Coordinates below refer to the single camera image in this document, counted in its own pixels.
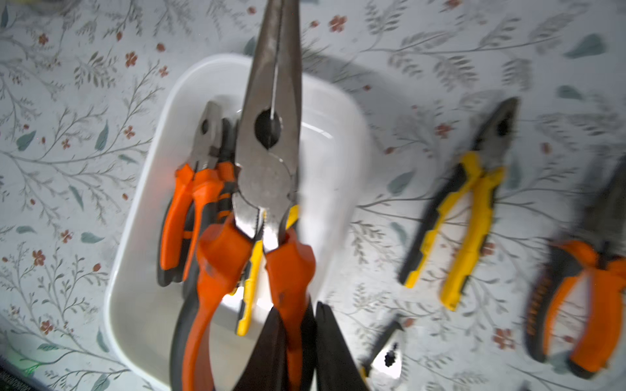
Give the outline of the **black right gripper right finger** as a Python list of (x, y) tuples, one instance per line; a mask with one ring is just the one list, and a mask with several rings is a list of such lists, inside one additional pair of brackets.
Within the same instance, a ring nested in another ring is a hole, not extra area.
[(320, 391), (368, 390), (330, 306), (316, 305), (316, 384)]

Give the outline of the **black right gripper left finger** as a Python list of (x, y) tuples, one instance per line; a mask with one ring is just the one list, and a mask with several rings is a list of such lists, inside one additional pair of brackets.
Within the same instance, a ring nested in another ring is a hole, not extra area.
[[(316, 368), (316, 321), (309, 305), (301, 325), (303, 370), (299, 390), (311, 389)], [(287, 338), (279, 311), (272, 309), (235, 390), (289, 390)]]

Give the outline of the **large yellow black pliers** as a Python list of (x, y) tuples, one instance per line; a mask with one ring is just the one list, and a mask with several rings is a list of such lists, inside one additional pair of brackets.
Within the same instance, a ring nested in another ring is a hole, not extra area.
[(370, 387), (393, 388), (399, 384), (403, 371), (406, 335), (399, 319), (394, 319), (377, 339), (360, 373)]

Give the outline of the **orange long nose pliers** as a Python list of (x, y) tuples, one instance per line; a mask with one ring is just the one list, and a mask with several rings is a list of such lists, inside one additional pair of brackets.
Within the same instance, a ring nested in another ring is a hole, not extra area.
[[(170, 382), (174, 390), (212, 390), (211, 321), (223, 298), (241, 281), (253, 243), (235, 225), (241, 203), (269, 209), (281, 220), (298, 204), (299, 143), (302, 120), (302, 51), (300, 4), (267, 3), (254, 60), (236, 127), (233, 164), (236, 188), (231, 214), (208, 226), (199, 236), (199, 274), (174, 329)], [(272, 309), (277, 309), (287, 338), (289, 390), (299, 390), (303, 370), (301, 325), (311, 303), (308, 286), (316, 271), (310, 246), (298, 239), (297, 223), (287, 241), (267, 254)]]

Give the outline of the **white plastic storage box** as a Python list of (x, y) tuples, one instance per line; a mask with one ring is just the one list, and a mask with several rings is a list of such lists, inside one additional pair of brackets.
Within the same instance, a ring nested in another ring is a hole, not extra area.
[[(122, 233), (105, 295), (105, 330), (122, 362), (159, 390), (171, 387), (171, 343), (183, 304), (180, 284), (162, 287), (156, 279), (174, 172), (187, 161), (207, 102), (218, 103), (227, 117), (239, 115), (251, 63), (245, 55), (212, 55), (192, 65), (174, 84), (161, 108)], [(372, 152), (357, 102), (337, 86), (304, 75), (298, 236), (316, 256), (309, 287), (313, 301), (323, 299), (345, 261), (345, 239)]]

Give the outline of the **orange handled cutting pliers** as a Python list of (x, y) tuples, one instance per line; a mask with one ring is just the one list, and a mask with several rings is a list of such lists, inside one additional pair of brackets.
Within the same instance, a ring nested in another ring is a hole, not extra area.
[(591, 379), (608, 365), (623, 331), (625, 290), (625, 160), (581, 216), (575, 231), (549, 246), (549, 260), (527, 306), (526, 352), (549, 357), (557, 315), (572, 290), (585, 286), (587, 315), (566, 358), (567, 369)]

